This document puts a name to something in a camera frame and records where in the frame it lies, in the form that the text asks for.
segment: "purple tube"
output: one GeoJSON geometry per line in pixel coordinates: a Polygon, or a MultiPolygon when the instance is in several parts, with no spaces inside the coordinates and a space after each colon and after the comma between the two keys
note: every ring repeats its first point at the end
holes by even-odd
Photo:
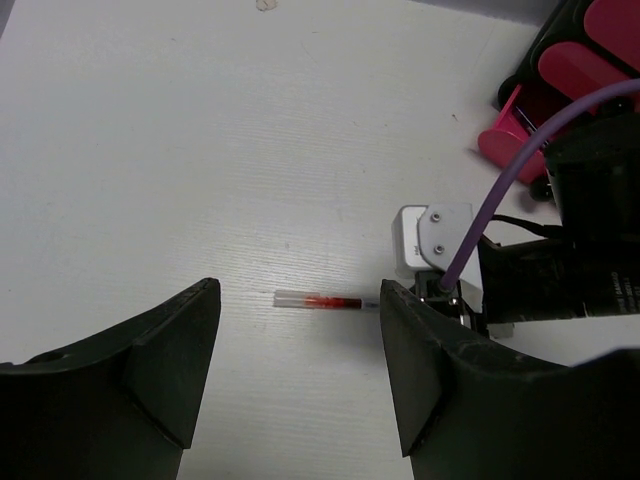
{"type": "Polygon", "coordinates": [[[440,286],[444,290],[453,290],[456,286],[462,270],[464,270],[465,265],[469,261],[469,257],[471,257],[473,250],[478,245],[480,238],[482,238],[482,234],[491,221],[491,217],[493,217],[507,190],[509,190],[511,184],[518,178],[518,173],[520,173],[520,170],[522,170],[522,167],[525,166],[529,158],[531,158],[551,136],[574,118],[607,100],[637,92],[640,92],[640,79],[637,78],[608,85],[566,106],[531,135],[529,140],[527,140],[509,162],[509,165],[502,170],[496,183],[493,184],[493,187],[489,191],[487,198],[485,198],[482,203],[476,218],[473,220],[473,223],[471,223],[462,244],[460,244],[460,248],[440,280],[440,286]]]}

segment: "black wire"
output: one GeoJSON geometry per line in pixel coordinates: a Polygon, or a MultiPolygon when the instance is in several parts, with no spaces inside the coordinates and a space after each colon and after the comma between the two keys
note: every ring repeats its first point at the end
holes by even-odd
{"type": "Polygon", "coordinates": [[[491,220],[524,228],[528,232],[543,238],[561,239],[566,237],[564,228],[560,225],[540,225],[539,223],[530,222],[529,220],[523,220],[521,218],[509,217],[507,215],[494,215],[491,220]]]}

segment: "white tabletop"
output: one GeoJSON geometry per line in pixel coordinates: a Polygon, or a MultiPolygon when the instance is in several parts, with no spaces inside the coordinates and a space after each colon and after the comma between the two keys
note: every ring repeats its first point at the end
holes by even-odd
{"type": "MultiPolygon", "coordinates": [[[[271,297],[376,293],[400,206],[479,205],[496,170],[475,138],[535,31],[406,0],[16,2],[0,40],[2,360],[216,277],[180,478],[410,479],[377,318],[271,297]]],[[[523,213],[521,190],[501,211],[555,219],[523,213]]],[[[637,335],[615,322],[568,354],[566,322],[513,342],[570,363],[637,335]]]]}

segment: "black cable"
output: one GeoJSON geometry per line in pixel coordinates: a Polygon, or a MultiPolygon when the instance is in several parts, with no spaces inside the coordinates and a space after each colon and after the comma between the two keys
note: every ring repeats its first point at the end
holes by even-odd
{"type": "Polygon", "coordinates": [[[507,215],[494,215],[491,217],[491,220],[524,228],[528,232],[543,238],[561,239],[566,237],[564,228],[560,225],[540,225],[539,223],[530,222],[529,220],[523,220],[521,218],[509,217],[507,215]]]}

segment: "white table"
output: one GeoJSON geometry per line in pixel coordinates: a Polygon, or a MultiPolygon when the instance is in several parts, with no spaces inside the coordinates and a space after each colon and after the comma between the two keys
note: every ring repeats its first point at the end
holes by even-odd
{"type": "MultiPolygon", "coordinates": [[[[475,138],[535,31],[405,0],[19,0],[0,40],[2,360],[217,277],[180,478],[410,479],[375,316],[271,297],[375,293],[400,206],[479,205],[496,170],[475,138]]],[[[501,211],[525,215],[520,193],[501,211]]],[[[571,363],[640,343],[612,322],[512,344],[571,363]]]]}

